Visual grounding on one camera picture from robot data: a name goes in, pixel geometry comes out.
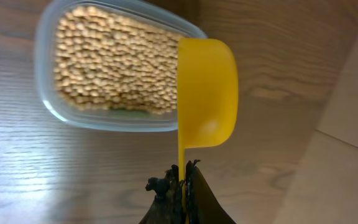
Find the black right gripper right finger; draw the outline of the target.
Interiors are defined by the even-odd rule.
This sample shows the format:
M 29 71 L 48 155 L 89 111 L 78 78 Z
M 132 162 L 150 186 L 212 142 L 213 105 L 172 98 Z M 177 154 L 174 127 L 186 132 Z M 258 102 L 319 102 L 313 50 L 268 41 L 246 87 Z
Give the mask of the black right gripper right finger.
M 236 224 L 214 196 L 196 164 L 186 164 L 186 209 L 189 224 Z

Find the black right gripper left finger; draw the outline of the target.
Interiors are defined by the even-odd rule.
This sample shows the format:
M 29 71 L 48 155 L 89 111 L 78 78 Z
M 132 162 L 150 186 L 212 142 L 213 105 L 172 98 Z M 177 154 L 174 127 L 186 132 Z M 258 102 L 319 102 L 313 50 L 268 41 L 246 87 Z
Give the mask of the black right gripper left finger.
M 145 186 L 146 191 L 154 191 L 154 200 L 139 224 L 184 224 L 185 213 L 182 205 L 182 187 L 179 168 L 173 164 L 165 171 L 165 177 L 151 177 Z

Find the yellow measuring scoop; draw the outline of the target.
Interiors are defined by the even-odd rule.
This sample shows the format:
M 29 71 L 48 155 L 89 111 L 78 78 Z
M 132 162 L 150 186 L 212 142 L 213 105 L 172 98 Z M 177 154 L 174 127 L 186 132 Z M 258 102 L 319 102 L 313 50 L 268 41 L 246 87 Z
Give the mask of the yellow measuring scoop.
M 182 38 L 178 44 L 177 115 L 179 179 L 185 181 L 185 151 L 214 147 L 232 134 L 238 108 L 238 73 L 230 48 L 220 40 Z

